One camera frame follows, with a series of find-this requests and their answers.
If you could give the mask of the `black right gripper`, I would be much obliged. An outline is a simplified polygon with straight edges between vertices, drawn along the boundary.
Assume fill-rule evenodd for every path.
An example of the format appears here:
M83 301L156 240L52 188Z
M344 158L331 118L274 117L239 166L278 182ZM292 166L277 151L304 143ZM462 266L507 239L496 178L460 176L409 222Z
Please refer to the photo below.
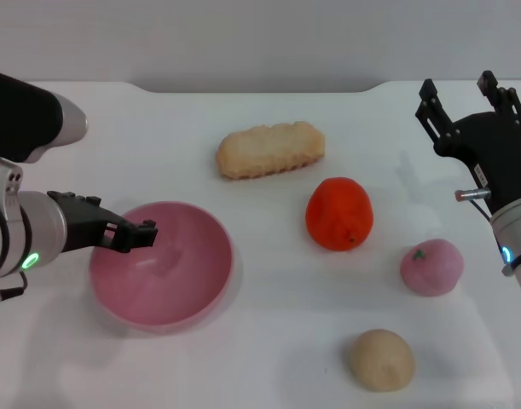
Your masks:
M482 112L451 121L428 78L420 88L415 117L430 136L437 155L459 160L478 187L490 190L486 204L496 213L521 199L521 102L514 88L498 86L490 70L482 73L477 85L496 113Z

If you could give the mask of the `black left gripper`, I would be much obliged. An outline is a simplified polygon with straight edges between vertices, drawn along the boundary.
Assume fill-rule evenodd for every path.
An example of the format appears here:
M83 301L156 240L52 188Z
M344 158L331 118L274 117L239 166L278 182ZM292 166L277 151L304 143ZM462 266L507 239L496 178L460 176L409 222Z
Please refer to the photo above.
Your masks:
M59 206L67 227L64 252L101 247L117 252L152 247L158 229L156 222L133 223L100 207L101 199L75 193L48 191Z

